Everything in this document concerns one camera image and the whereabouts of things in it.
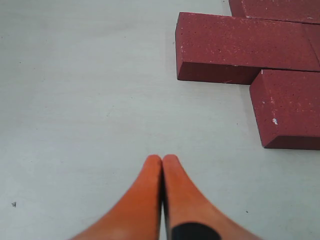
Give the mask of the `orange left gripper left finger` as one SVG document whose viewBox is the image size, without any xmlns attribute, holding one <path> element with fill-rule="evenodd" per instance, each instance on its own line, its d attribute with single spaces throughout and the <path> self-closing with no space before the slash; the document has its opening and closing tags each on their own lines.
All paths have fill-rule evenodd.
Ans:
<svg viewBox="0 0 320 240">
<path fill-rule="evenodd" d="M 162 160 L 149 155 L 122 198 L 74 240 L 158 240 L 162 207 Z"/>
</svg>

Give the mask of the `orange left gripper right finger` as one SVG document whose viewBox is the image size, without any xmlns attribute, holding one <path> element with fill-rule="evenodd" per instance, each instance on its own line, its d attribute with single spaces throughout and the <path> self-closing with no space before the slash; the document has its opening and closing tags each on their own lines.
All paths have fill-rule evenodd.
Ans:
<svg viewBox="0 0 320 240">
<path fill-rule="evenodd" d="M 169 240 L 258 240 L 216 208 L 191 181 L 178 157 L 162 159 L 163 206 Z"/>
</svg>

